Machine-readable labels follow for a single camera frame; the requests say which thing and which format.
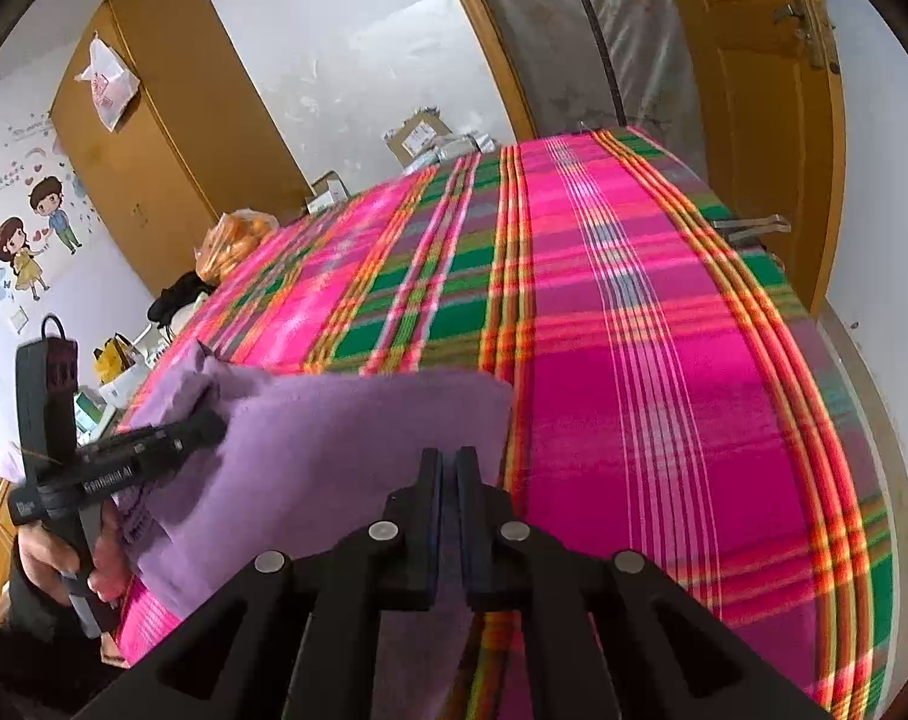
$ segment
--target cartoon couple decal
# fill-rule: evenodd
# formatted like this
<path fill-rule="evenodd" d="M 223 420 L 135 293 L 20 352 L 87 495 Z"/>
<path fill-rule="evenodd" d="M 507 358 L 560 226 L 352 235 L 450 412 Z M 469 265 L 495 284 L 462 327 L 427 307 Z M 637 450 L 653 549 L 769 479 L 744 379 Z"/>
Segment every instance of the cartoon couple decal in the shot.
<path fill-rule="evenodd" d="M 58 238 L 74 254 L 81 244 L 71 229 L 70 220 L 62 210 L 62 185 L 57 178 L 49 175 L 31 191 L 31 209 L 42 217 L 47 217 L 51 229 L 57 233 Z M 8 263 L 14 271 L 14 288 L 16 290 L 31 290 L 34 300 L 40 300 L 38 287 L 47 292 L 48 285 L 44 283 L 44 271 L 35 261 L 35 255 L 40 252 L 32 251 L 28 245 L 28 235 L 24 231 L 24 221 L 18 217 L 11 217 L 0 226 L 0 261 Z"/>

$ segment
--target black curtain strip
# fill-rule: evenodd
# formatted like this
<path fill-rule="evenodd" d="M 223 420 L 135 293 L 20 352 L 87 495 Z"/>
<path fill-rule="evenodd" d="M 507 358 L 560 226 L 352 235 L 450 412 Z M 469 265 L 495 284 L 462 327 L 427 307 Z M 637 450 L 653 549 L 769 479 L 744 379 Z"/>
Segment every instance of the black curtain strip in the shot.
<path fill-rule="evenodd" d="M 621 98 L 621 90 L 617 85 L 617 76 L 614 74 L 614 65 L 611 64 L 608 42 L 604 39 L 604 32 L 601 32 L 601 23 L 597 19 L 597 12 L 594 10 L 593 2 L 590 0 L 581 0 L 581 6 L 584 8 L 587 22 L 590 23 L 590 31 L 594 34 L 597 52 L 601 55 L 604 75 L 608 78 L 608 86 L 611 89 L 611 100 L 614 101 L 614 115 L 617 117 L 617 124 L 620 124 L 621 127 L 626 127 L 628 118 L 624 114 L 624 100 Z"/>

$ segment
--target cartoon boy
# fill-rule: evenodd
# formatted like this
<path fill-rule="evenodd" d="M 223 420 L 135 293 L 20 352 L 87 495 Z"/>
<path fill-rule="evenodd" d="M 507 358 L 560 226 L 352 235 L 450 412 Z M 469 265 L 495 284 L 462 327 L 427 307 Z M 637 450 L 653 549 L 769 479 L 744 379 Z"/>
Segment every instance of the cartoon boy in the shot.
<path fill-rule="evenodd" d="M 40 217 L 47 217 L 51 229 L 58 233 L 61 243 L 73 254 L 81 248 L 67 214 L 61 208 L 64 202 L 62 197 L 61 182 L 53 175 L 38 181 L 38 185 L 31 190 L 31 208 Z"/>

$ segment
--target wooden wardrobe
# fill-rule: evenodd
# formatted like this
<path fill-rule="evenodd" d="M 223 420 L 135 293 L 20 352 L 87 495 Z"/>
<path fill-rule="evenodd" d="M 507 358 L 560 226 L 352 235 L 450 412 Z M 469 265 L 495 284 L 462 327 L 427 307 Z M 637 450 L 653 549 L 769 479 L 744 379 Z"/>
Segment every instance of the wooden wardrobe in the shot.
<path fill-rule="evenodd" d="M 108 132 L 74 80 L 95 33 L 140 79 Z M 105 0 L 61 79 L 51 121 L 88 196 L 154 295 L 193 271 L 222 213 L 282 223 L 312 191 L 254 89 L 211 0 Z"/>

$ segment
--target bag of oranges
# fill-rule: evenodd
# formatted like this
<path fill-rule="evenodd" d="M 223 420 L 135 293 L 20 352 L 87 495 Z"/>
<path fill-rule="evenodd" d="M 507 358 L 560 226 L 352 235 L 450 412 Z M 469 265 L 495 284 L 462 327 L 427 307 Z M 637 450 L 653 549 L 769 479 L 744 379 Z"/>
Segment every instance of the bag of oranges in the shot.
<path fill-rule="evenodd" d="M 208 230 L 201 248 L 195 252 L 198 276 L 206 284 L 217 287 L 278 226 L 278 220 L 273 215 L 249 208 L 222 214 L 218 223 Z"/>

